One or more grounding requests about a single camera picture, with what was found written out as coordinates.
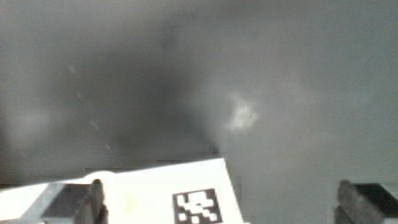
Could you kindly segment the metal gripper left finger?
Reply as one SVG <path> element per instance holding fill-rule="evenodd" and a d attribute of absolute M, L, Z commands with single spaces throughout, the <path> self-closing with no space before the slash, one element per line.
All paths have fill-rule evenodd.
<path fill-rule="evenodd" d="M 103 183 L 66 184 L 41 214 L 45 224 L 107 224 Z"/>

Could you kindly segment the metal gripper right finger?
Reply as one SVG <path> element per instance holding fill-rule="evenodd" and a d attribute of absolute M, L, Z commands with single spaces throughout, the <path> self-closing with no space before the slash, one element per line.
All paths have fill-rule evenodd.
<path fill-rule="evenodd" d="M 398 183 L 340 182 L 334 224 L 398 224 Z"/>

